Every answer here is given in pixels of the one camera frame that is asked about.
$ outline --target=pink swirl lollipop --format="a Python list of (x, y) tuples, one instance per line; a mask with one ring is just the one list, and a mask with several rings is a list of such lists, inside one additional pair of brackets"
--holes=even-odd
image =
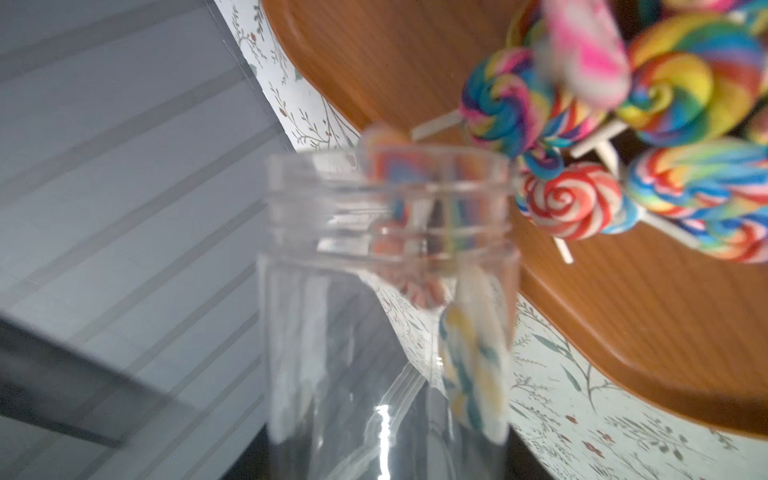
[(629, 93), (630, 65), (604, 0), (542, 0), (555, 74), (594, 108), (618, 106)]
[(554, 180), (525, 181), (531, 221), (553, 237), (589, 238), (607, 227), (621, 210), (624, 195), (602, 165), (573, 164)]

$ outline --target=rainbow swirl lollipop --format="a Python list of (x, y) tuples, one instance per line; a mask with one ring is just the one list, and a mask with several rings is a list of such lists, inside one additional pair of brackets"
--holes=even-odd
[(678, 224), (699, 239), (699, 251), (739, 263), (768, 262), (768, 209), (743, 217), (706, 222), (680, 220)]
[(541, 141), (552, 147), (570, 147), (592, 133), (605, 119), (605, 112), (594, 110), (563, 88), (555, 92), (552, 113), (541, 132)]
[(507, 306), (495, 304), (494, 290), (502, 288), (479, 266), (460, 269), (455, 300), (440, 316), (438, 348), (454, 415), (502, 445), (508, 433), (505, 395), (511, 378), (511, 332)]
[(621, 201), (621, 208), (611, 219), (611, 222), (605, 227), (602, 233), (616, 235), (624, 233), (637, 225), (643, 216), (645, 209), (632, 201), (627, 195), (624, 195)]
[(554, 180), (529, 176), (524, 192), (531, 221), (553, 237), (589, 238), (611, 224), (624, 195), (601, 164), (573, 164)]
[(524, 8), (512, 18), (507, 30), (507, 47), (530, 47), (546, 35), (546, 27), (541, 19), (538, 0), (528, 0)]
[(768, 8), (768, 0), (663, 0), (675, 12), (756, 12)]
[(650, 144), (718, 137), (744, 119), (760, 92), (760, 44), (718, 14), (668, 18), (641, 34), (628, 53), (632, 89), (616, 113)]
[(520, 213), (523, 217), (530, 219), (531, 212), (528, 209), (528, 192), (530, 191), (528, 186), (536, 180), (531, 174), (531, 169), (525, 164), (522, 157), (519, 158), (518, 174), (514, 175), (511, 179), (512, 187), (515, 189), (515, 203), (520, 209)]
[(535, 71), (531, 51), (506, 48), (469, 75), (459, 111), (477, 145), (516, 158), (544, 129), (552, 98), (552, 86)]
[(630, 166), (627, 195), (665, 217), (719, 221), (768, 205), (768, 147), (722, 137), (654, 148)]
[(560, 152), (542, 142), (526, 150), (522, 158), (531, 173), (543, 180), (556, 178), (565, 169), (565, 161)]
[[(435, 176), (435, 162), (421, 151), (409, 148), (411, 139), (400, 131), (379, 124), (368, 127), (357, 145), (366, 176), (375, 184), (418, 184)], [(392, 217), (407, 223), (412, 205), (402, 198), (390, 200)]]

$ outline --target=floral wallpaper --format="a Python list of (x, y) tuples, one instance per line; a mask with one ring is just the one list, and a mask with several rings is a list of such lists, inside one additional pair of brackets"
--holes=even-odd
[(357, 144), (357, 131), (290, 63), (266, 21), (261, 0), (216, 3), (297, 150)]
[[(264, 94), (298, 150), (352, 147), (358, 133), (293, 67), (260, 0), (217, 0)], [(355, 170), (353, 157), (341, 170)], [(436, 313), (416, 310), (372, 273), (359, 275), (382, 301), (406, 354), (430, 383)], [(768, 478), (768, 442), (716, 432), (632, 396), (600, 374), (525, 299), (518, 300), (512, 425), (561, 480)]]

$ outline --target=gray wall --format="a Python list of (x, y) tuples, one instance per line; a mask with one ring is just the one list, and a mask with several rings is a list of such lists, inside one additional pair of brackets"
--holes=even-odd
[(290, 143), (203, 2), (0, 5), (0, 310), (194, 407), (124, 451), (0, 419), (0, 478), (218, 478), (266, 417), (260, 160)]

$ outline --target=red and white swirl lollipop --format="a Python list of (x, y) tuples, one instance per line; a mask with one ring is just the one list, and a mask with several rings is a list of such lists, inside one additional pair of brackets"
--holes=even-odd
[(557, 178), (525, 182), (531, 221), (553, 237), (589, 238), (621, 210), (624, 195), (601, 164), (573, 164)]

